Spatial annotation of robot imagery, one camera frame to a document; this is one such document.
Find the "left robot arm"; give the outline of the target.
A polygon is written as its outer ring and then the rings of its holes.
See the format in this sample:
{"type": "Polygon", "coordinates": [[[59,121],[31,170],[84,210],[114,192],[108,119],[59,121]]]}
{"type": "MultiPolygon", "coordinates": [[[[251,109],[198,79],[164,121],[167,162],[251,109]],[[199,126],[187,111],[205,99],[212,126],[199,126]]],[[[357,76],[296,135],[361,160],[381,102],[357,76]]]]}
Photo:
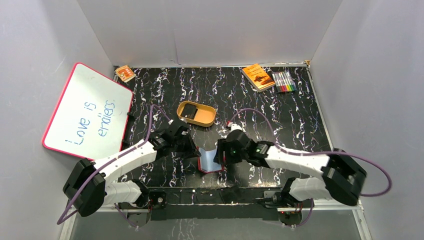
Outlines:
{"type": "Polygon", "coordinates": [[[170,121],[164,130],[151,132],[146,139],[112,156],[77,162],[63,192],[69,205],[82,217],[95,213],[104,205],[131,203],[144,208],[151,200],[150,190],[139,179],[119,182],[122,175],[178,153],[190,159],[201,154],[190,135],[190,126],[180,120],[170,121]]]}

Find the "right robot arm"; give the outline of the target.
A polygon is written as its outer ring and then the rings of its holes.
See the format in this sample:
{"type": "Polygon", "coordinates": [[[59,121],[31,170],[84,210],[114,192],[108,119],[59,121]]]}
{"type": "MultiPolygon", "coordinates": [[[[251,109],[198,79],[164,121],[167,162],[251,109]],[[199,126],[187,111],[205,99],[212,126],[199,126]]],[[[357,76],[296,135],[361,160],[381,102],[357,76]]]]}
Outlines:
{"type": "Polygon", "coordinates": [[[255,167],[285,169],[308,176],[292,177],[280,193],[264,197],[261,203],[268,208],[295,207],[311,199],[333,199],[355,206],[367,177],[367,172],[345,152],[306,152],[283,148],[271,141],[254,141],[234,123],[227,137],[217,140],[213,161],[224,166],[246,161],[255,167]]]}

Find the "red card holder wallet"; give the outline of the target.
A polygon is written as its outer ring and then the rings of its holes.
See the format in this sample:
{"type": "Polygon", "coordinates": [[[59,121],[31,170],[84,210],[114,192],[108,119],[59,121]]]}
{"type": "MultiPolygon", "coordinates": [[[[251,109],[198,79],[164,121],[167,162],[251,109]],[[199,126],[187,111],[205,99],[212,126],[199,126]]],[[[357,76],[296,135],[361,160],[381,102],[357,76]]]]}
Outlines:
{"type": "Polygon", "coordinates": [[[213,150],[204,150],[203,148],[199,147],[198,151],[200,153],[200,156],[198,157],[198,170],[202,173],[208,174],[208,173],[214,173],[214,172],[221,172],[224,170],[224,166],[221,164],[218,164],[214,162],[214,158],[217,153],[217,149],[213,150]]]}

